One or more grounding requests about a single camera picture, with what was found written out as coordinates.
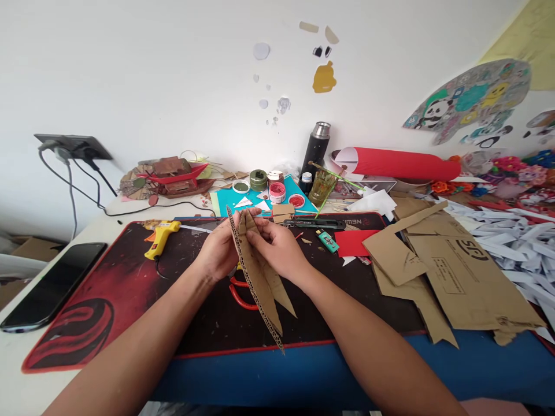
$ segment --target lighter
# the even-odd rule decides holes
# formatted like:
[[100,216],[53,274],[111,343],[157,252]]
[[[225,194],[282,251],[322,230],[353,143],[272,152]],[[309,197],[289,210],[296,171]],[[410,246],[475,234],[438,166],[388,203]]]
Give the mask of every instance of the lighter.
[[320,241],[324,243],[325,247],[330,252],[336,252],[339,249],[339,246],[337,245],[337,243],[333,240],[331,235],[329,235],[326,231],[318,229],[316,230],[316,235],[318,236]]

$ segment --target forearm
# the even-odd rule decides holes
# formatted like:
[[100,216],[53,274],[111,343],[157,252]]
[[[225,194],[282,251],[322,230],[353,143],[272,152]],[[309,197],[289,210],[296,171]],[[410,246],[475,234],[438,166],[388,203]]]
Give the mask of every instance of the forearm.
[[387,414],[464,415],[420,355],[389,325],[315,269],[300,281],[368,396]]
[[192,265],[140,319],[81,370],[44,415],[138,414],[213,285]]

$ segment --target person's right hand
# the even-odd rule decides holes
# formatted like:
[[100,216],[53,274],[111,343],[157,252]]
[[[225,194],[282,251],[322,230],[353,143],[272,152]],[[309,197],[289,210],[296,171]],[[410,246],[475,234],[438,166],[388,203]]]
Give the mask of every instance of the person's right hand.
[[248,231],[247,238],[264,256],[276,272],[299,286],[302,278],[309,275],[312,266],[302,253],[299,243],[288,228],[274,224],[265,218],[255,217],[260,235]]

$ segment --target green jar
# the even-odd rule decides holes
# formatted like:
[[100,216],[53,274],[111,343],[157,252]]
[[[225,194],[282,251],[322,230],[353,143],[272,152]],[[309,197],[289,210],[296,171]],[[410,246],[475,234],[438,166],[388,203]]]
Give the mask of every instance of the green jar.
[[262,169],[253,170],[250,173],[250,188],[253,191],[262,192],[268,187],[268,176]]

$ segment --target red scissors handle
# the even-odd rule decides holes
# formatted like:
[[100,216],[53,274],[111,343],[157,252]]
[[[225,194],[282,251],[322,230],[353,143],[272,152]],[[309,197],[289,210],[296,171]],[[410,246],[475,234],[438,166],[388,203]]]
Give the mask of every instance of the red scissors handle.
[[236,280],[235,276],[230,279],[230,282],[231,282],[230,292],[231,292],[231,295],[233,295],[233,298],[235,299],[235,301],[237,303],[239,303],[239,305],[244,307],[245,309],[258,310],[258,306],[256,306],[255,304],[246,303],[243,299],[241,299],[241,297],[237,293],[237,289],[235,289],[235,286],[249,287],[249,284],[247,282],[241,282],[241,281]]

